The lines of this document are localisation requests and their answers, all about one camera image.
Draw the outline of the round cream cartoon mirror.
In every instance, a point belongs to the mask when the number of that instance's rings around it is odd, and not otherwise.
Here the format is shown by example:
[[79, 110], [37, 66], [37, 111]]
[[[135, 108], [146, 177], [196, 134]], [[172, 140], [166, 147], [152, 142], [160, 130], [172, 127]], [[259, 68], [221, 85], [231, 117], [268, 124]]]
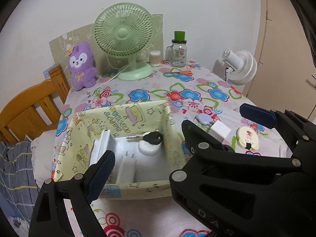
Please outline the round cream cartoon mirror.
[[257, 133], [250, 127], [240, 127], [237, 132], [237, 143], [241, 148], [247, 150], [259, 149], [259, 138]]

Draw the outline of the white charger adapter block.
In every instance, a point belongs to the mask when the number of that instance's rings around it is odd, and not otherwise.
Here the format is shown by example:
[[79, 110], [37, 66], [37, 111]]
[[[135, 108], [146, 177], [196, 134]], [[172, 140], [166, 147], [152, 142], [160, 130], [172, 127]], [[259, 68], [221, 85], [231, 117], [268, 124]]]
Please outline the white charger adapter block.
[[231, 132], [231, 129], [221, 121], [217, 120], [210, 127], [208, 133], [220, 142], [223, 142]]

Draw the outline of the lilac oval pebble object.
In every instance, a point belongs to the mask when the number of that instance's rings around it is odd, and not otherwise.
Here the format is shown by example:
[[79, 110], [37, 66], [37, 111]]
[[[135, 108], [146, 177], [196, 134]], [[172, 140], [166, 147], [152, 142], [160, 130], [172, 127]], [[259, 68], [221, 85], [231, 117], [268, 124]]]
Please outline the lilac oval pebble object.
[[210, 115], [206, 113], [199, 113], [196, 115], [196, 120], [198, 123], [204, 126], [210, 126], [213, 124], [213, 119], [211, 118]]

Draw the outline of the white power bank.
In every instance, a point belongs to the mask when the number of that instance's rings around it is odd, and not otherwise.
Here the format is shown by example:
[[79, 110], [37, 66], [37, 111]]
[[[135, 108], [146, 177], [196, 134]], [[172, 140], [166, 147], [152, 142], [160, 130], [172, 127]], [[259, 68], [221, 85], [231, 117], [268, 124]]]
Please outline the white power bank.
[[112, 136], [110, 130], [103, 130], [99, 139], [95, 139], [93, 142], [92, 151], [90, 154], [89, 165], [96, 164], [98, 160], [107, 151], [115, 151], [116, 140]]

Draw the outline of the white 45W charger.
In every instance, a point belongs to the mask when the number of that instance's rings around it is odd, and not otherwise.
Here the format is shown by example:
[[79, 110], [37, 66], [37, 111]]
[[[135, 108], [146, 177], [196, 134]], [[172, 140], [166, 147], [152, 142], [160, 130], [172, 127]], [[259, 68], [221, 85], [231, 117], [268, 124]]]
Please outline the white 45W charger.
[[116, 178], [116, 184], [133, 183], [135, 178], [137, 161], [134, 158], [134, 154], [128, 155], [128, 152], [122, 157], [118, 174]]

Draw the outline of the black car key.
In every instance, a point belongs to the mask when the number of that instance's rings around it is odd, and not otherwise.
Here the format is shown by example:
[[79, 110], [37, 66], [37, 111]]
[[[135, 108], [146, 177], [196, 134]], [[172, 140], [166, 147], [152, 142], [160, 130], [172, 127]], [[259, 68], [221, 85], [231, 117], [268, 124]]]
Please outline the black car key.
[[152, 145], [158, 145], [163, 141], [163, 136], [160, 132], [153, 131], [144, 135], [127, 137], [126, 139], [129, 141], [146, 141]]

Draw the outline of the white earbuds case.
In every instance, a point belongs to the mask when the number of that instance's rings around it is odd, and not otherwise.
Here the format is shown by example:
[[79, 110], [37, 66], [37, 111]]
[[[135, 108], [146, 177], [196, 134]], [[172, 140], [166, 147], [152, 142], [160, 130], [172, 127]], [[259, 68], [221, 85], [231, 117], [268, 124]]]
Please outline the white earbuds case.
[[144, 140], [139, 141], [138, 143], [138, 149], [140, 153], [142, 153], [145, 156], [155, 156], [158, 154], [159, 150], [161, 148], [161, 143], [159, 144], [151, 144], [149, 142], [146, 142]]

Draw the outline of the blue plaid bedding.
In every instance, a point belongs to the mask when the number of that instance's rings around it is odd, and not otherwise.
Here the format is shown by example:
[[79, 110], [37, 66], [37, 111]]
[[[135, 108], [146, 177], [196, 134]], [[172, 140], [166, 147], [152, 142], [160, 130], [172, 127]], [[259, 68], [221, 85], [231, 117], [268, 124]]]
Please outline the blue plaid bedding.
[[29, 141], [1, 142], [1, 209], [29, 227], [39, 193], [31, 162]]

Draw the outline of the beige door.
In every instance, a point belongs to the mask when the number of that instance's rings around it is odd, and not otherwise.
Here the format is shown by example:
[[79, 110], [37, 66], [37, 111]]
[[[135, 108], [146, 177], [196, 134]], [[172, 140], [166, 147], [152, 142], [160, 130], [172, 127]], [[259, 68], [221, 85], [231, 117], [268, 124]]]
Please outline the beige door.
[[261, 0], [255, 58], [258, 69], [244, 94], [267, 110], [291, 110], [315, 120], [315, 67], [290, 0]]

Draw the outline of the white pillow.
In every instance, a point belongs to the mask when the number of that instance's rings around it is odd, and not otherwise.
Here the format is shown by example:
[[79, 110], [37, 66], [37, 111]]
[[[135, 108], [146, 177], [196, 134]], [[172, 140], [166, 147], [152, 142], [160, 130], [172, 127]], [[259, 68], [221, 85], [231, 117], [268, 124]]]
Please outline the white pillow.
[[51, 177], [55, 134], [55, 130], [45, 131], [31, 142], [33, 175], [39, 188]]

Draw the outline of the white clip fan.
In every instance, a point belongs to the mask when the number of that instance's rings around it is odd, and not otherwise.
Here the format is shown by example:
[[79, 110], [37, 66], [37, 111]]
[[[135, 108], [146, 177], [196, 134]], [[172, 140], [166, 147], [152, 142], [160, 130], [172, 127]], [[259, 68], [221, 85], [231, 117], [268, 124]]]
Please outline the white clip fan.
[[233, 52], [226, 49], [221, 54], [226, 64], [225, 80], [236, 86], [243, 86], [250, 82], [257, 72], [257, 61], [246, 50]]

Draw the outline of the yellow cartoon fabric storage box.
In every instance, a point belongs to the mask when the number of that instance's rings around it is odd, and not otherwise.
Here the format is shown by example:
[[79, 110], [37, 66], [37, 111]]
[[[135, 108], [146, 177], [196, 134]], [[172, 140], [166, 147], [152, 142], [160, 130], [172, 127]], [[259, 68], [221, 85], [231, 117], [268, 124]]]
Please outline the yellow cartoon fabric storage box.
[[[92, 160], [95, 141], [109, 133], [116, 142], [113, 148], [116, 164], [103, 187], [101, 198], [154, 199], [171, 196], [169, 174], [182, 168], [186, 158], [182, 149], [181, 121], [172, 114], [166, 101], [121, 104], [78, 112], [67, 127], [52, 169], [56, 182], [85, 173]], [[153, 131], [162, 134], [162, 146], [157, 155], [145, 156], [140, 153], [138, 143], [130, 138]], [[133, 180], [117, 183], [123, 156], [135, 159], [137, 167]]]

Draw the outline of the floral tablecloth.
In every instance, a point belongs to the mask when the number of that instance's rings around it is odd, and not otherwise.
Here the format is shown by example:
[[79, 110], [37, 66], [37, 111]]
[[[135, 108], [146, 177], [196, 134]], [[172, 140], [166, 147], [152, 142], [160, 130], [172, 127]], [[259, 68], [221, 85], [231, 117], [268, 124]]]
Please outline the floral tablecloth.
[[[172, 72], [191, 71], [192, 76]], [[110, 74], [99, 76], [92, 88], [69, 90], [59, 119], [55, 137], [52, 169], [56, 164], [60, 143], [64, 139], [74, 114], [121, 104], [166, 101], [177, 120], [197, 122], [196, 115], [206, 113], [213, 123], [217, 120], [231, 129], [224, 140], [237, 153], [256, 156], [285, 157], [287, 146], [276, 130], [270, 130], [243, 118], [239, 107], [248, 99], [233, 85], [200, 65], [189, 63], [186, 67], [172, 67], [168, 62], [155, 67], [143, 79], [122, 81]], [[250, 127], [258, 135], [259, 149], [247, 150], [237, 143], [240, 127]], [[190, 150], [182, 149], [186, 162]], [[92, 211], [107, 236], [206, 236], [209, 229], [183, 210], [172, 196], [154, 199], [108, 199], [99, 197], [92, 203]]]

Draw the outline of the wooden chair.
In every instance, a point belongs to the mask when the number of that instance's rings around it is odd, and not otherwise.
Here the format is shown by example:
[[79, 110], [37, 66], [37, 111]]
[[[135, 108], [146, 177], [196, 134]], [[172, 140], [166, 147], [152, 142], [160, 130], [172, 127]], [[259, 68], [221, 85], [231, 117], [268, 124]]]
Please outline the wooden chair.
[[1, 111], [1, 141], [16, 144], [26, 136], [37, 138], [55, 130], [60, 111], [51, 95], [57, 93], [63, 103], [70, 86], [60, 65], [49, 70], [49, 79], [29, 87], [14, 97]]

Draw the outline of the glass mason jar mug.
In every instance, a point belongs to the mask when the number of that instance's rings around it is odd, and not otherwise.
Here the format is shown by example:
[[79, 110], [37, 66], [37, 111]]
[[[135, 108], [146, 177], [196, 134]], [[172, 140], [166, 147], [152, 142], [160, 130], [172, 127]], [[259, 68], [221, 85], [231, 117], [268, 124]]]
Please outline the glass mason jar mug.
[[176, 41], [172, 39], [172, 45], [166, 47], [166, 60], [173, 67], [184, 67], [186, 65], [186, 53], [186, 40]]

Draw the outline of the purple plush toy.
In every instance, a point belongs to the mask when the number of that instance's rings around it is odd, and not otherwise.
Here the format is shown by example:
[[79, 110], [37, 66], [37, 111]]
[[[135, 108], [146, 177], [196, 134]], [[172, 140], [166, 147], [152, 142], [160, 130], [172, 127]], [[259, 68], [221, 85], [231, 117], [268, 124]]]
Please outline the purple plush toy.
[[94, 54], [87, 41], [82, 41], [68, 51], [68, 66], [73, 89], [79, 91], [96, 84], [97, 69]]

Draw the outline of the green cup on jar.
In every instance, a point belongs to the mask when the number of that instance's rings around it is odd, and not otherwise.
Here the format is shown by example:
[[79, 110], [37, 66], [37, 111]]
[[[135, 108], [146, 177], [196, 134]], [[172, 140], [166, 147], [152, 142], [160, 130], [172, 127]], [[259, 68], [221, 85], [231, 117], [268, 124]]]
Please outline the green cup on jar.
[[174, 40], [178, 42], [185, 41], [185, 31], [174, 31]]

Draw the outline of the cotton swab container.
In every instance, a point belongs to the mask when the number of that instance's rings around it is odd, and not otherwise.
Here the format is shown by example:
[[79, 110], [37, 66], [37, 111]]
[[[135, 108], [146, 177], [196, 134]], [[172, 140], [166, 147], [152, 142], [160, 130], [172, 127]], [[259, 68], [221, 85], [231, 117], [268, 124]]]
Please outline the cotton swab container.
[[149, 53], [149, 61], [152, 67], [158, 67], [161, 65], [161, 51], [153, 50]]

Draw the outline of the green desk fan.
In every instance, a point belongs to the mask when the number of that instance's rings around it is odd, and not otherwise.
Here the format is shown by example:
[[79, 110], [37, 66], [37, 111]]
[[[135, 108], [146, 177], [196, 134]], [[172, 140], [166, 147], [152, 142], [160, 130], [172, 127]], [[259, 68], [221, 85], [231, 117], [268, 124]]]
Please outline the green desk fan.
[[118, 70], [118, 79], [133, 81], [153, 73], [153, 67], [137, 55], [151, 41], [152, 15], [134, 3], [118, 3], [105, 9], [92, 26], [92, 35], [99, 48], [109, 57], [127, 59], [128, 64]]

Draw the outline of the orange handled scissors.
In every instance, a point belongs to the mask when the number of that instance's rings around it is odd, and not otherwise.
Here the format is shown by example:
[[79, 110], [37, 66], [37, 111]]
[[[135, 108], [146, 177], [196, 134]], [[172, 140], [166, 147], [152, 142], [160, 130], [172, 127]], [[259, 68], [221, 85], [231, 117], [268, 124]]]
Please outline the orange handled scissors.
[[182, 75], [188, 75], [188, 76], [192, 76], [193, 73], [189, 70], [187, 71], [178, 71], [178, 72], [172, 72], [173, 75], [177, 75], [177, 74], [182, 74]]

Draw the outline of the beige cartoon wall sheet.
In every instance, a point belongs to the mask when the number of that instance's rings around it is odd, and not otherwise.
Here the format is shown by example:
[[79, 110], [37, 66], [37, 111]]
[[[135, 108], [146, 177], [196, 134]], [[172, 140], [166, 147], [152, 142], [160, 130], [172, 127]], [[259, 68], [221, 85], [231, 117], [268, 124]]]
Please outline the beige cartoon wall sheet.
[[[71, 83], [69, 70], [69, 52], [75, 45], [86, 41], [94, 54], [94, 66], [97, 68], [98, 75], [120, 69], [128, 63], [127, 58], [113, 58], [107, 56], [95, 43], [91, 33], [92, 25], [80, 27], [65, 33], [49, 42], [50, 50], [55, 65], [60, 65], [64, 75]], [[163, 15], [153, 14], [153, 35], [150, 43], [137, 55], [138, 61], [149, 61], [150, 51], [159, 50], [163, 52]]]

